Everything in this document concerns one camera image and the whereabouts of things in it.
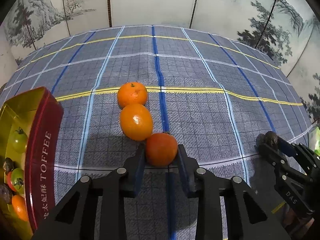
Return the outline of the large green tomato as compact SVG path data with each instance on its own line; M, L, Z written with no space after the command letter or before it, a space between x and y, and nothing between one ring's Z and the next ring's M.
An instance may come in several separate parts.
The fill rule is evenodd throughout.
M28 136L26 135L26 133L21 127L11 132L10 143L12 148L17 153L22 154L26 151L27 142L28 142Z

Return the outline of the large dark brown fruit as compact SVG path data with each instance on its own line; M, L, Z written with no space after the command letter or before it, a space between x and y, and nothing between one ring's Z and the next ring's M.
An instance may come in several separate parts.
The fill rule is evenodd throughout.
M278 150L278 136L274 131L268 131L264 135L264 143L270 146L275 151Z

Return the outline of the red gold toffee tin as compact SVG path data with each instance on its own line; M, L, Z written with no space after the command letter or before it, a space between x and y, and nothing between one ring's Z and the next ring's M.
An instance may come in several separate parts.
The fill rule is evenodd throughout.
M31 239L55 206L54 161L63 107L46 87L8 99L1 107L1 163L5 158L24 171L24 193L29 221L19 219L11 204L1 200L1 218L20 239ZM27 149L17 153L10 135L21 127L28 136Z

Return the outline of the small red tomato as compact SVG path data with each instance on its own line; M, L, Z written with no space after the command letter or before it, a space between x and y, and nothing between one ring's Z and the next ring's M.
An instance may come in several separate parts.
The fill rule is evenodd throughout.
M11 175L12 175L12 172L10 171L8 174L7 174L7 184L8 186L10 187L10 189L13 191L13 192L16 192L16 189L15 187L13 186L12 182L11 182Z

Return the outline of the orange-red tomato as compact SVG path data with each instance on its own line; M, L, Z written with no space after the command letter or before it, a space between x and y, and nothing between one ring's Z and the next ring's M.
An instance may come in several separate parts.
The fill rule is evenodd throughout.
M178 143L168 133L154 133L146 140L146 159L152 166L168 166L175 159L177 151Z

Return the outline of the green package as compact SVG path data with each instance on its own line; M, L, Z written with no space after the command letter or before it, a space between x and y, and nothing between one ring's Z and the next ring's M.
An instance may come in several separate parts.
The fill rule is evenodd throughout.
M318 126L309 132L308 140L309 148L317 155L320 155L320 130Z

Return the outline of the green tomato with stem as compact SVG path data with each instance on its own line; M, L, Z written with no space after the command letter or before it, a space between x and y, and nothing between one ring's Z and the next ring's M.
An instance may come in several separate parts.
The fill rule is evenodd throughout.
M15 168L11 173L11 184L19 194L24 193L24 171L21 168Z

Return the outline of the large orange mandarin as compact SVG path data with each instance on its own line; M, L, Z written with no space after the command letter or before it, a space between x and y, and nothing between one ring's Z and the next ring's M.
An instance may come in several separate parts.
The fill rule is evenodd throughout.
M28 222L29 218L24 198L16 194L12 197L11 202L17 217L22 221Z

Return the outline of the dark chestnut fruit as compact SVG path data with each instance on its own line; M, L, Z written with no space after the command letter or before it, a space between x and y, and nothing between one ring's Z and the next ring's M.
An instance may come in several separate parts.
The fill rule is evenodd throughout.
M3 170L5 174L14 170L14 162L10 158L5 158L3 163Z

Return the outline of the small orange mandarin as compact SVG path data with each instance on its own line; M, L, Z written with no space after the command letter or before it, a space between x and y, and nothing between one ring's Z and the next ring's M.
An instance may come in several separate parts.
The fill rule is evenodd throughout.
M146 87L139 82L125 83L117 92L118 105L121 109L133 103L145 105L147 99L148 91Z

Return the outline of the small dark brown fruit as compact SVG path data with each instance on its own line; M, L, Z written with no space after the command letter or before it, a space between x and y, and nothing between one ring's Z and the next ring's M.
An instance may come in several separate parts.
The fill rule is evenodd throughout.
M13 192L7 184L0 185L0 196L7 204L12 203Z

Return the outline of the glossy orange kumquat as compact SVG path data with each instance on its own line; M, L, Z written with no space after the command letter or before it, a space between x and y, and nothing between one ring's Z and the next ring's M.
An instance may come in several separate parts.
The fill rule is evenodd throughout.
M121 110L120 127L128 138L143 141L153 132L153 119L145 106L133 103Z

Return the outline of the painted landscape folding screen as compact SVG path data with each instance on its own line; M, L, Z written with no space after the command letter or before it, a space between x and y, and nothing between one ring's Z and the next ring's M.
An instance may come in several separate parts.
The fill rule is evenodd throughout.
M307 0L13 0L1 17L1 84L47 44L138 24L212 32L266 53L319 120L319 18Z

